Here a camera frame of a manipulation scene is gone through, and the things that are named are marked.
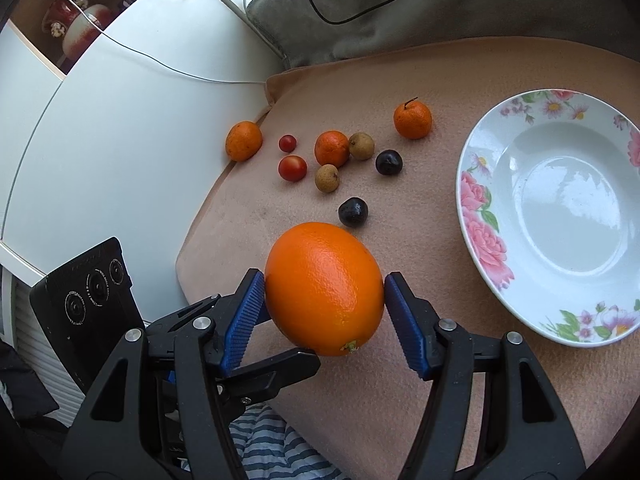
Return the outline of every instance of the orange stem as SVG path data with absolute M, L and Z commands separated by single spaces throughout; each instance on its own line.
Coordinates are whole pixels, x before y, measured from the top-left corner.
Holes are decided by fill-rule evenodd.
M 417 99 L 417 97 L 414 97 L 413 99 L 409 99 L 407 102 L 404 103 L 404 109 L 406 110 L 406 106 L 411 102 L 411 101 L 415 101 Z

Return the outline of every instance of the tangerine stem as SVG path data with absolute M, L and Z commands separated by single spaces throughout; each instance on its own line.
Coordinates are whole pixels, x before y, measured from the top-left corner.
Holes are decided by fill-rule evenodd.
M 354 353 L 358 349 L 358 340 L 354 339 L 353 341 L 349 341 L 346 345 L 344 345 L 340 350 L 348 350 L 350 353 Z
M 414 97 L 413 99 L 409 99 L 407 102 L 404 103 L 404 109 L 406 110 L 406 106 L 411 102 L 411 101 L 415 101 L 417 99 L 417 97 Z

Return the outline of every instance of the cherry tomato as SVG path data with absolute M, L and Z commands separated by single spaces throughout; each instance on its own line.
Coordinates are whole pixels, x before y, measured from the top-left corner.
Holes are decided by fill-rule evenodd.
M 284 180 L 297 182 L 306 175 L 305 159 L 297 155 L 287 155 L 278 165 L 278 173 Z
M 293 135 L 285 135 L 278 141 L 278 147 L 285 153 L 291 153 L 297 145 L 298 142 Z

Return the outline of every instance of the plate rim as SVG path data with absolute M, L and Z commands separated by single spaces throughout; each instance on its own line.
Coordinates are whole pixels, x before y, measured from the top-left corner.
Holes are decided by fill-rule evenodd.
M 472 247 L 472 245 L 471 245 L 471 243 L 469 241 L 468 233 L 466 232 L 466 229 L 465 229 L 465 221 L 464 221 L 463 214 L 462 214 L 462 206 L 461 206 L 461 202 L 460 202 L 460 176 L 462 175 L 462 172 L 464 171 L 463 160 L 464 160 L 465 154 L 466 154 L 466 152 L 468 150 L 469 143 L 471 142 L 471 139 L 473 137 L 473 134 L 474 134 L 476 128 L 478 128 L 478 126 L 491 113 L 493 113 L 494 111 L 498 110 L 501 106 L 504 106 L 504 104 L 509 102 L 509 101 L 511 101 L 513 99 L 516 99 L 516 98 L 521 98 L 523 95 L 530 94 L 532 92 L 542 92 L 542 91 L 552 91 L 552 90 L 569 91 L 569 92 L 574 92 L 576 94 L 584 95 L 584 96 L 586 96 L 588 98 L 591 98 L 591 99 L 594 99 L 594 100 L 596 100 L 598 102 L 601 102 L 602 104 L 604 104 L 607 107 L 611 108 L 616 113 L 621 114 L 623 117 L 628 119 L 628 117 L 625 114 L 623 114 L 622 112 L 620 112 L 616 107 L 610 105 L 609 103 L 603 101 L 602 99 L 598 99 L 597 97 L 594 97 L 594 96 L 592 96 L 590 94 L 587 94 L 585 92 L 581 92 L 581 91 L 578 91 L 578 90 L 566 89 L 566 88 L 540 88 L 540 89 L 526 90 L 526 91 L 520 92 L 518 94 L 514 94 L 511 97 L 507 97 L 506 99 L 503 99 L 498 104 L 496 104 L 495 106 L 491 107 L 485 114 L 482 115 L 482 117 L 479 120 L 476 121 L 476 124 L 474 124 L 474 126 L 471 128 L 471 131 L 469 131 L 468 136 L 466 136 L 466 141 L 465 141 L 464 145 L 462 146 L 462 150 L 460 151 L 460 157 L 458 158 L 458 167 L 456 168 L 456 213 L 458 215 L 458 224 L 460 226 L 460 230 L 462 231 L 462 237 L 463 237 L 463 239 L 465 241 L 466 250 L 469 252 L 469 254 L 470 254 L 470 256 L 471 256 L 471 258 L 472 258 L 472 260 L 474 262 L 474 265 L 476 266 L 476 269 L 478 270 L 478 272 L 482 276 L 482 279 L 489 286 L 489 288 L 491 289 L 491 291 L 494 294 L 494 296 L 520 322 L 522 322 L 524 325 L 526 325 L 527 327 L 532 329 L 534 332 L 540 334 L 542 337 L 550 339 L 551 341 L 554 341 L 554 342 L 559 343 L 559 344 L 564 345 L 564 346 L 571 346 L 571 347 L 574 347 L 574 348 L 599 348 L 601 346 L 607 346 L 607 345 L 610 345 L 610 344 L 613 344 L 613 343 L 617 343 L 620 340 L 623 340 L 625 337 L 631 335 L 638 328 L 640 328 L 640 322 L 637 323 L 634 327 L 632 327 L 630 330 L 626 331 L 623 334 L 615 336 L 615 337 L 613 337 L 611 339 L 607 339 L 607 340 L 604 340 L 604 341 L 597 341 L 597 342 L 570 341 L 570 340 L 567 340 L 567 339 L 563 339 L 563 338 L 561 338 L 561 337 L 559 337 L 559 336 L 557 336 L 557 335 L 555 335 L 555 334 L 553 334 L 551 332 L 547 332 L 542 327 L 537 327 L 532 322 L 529 322 L 524 316 L 522 316 L 519 312 L 517 312 L 516 309 L 514 309 L 510 305 L 509 301 L 503 296 L 503 294 L 498 289 L 498 287 L 495 286 L 494 282 L 492 282 L 492 280 L 487 275 L 486 271 L 484 270 L 484 268 L 480 264 L 478 256 L 476 255 L 476 252 L 473 250 L 473 247 Z M 629 123 L 633 127 L 636 128 L 636 125 L 631 120 L 629 120 Z

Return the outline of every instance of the tangerine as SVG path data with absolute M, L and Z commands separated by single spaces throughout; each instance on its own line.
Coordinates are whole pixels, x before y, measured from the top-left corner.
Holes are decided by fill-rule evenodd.
M 342 132 L 329 130 L 316 139 L 314 155 L 320 166 L 333 164 L 340 168 L 349 160 L 349 139 Z
M 267 309 L 296 346 L 339 356 L 375 333 L 382 275 L 367 248 L 332 224 L 307 222 L 274 243 L 264 269 Z
M 406 139 L 421 139 L 429 134 L 433 124 L 429 107 L 414 97 L 401 105 L 394 112 L 394 126 Z
M 236 162 L 254 156 L 262 147 L 262 132 L 256 123 L 241 121 L 229 130 L 225 141 L 226 154 Z

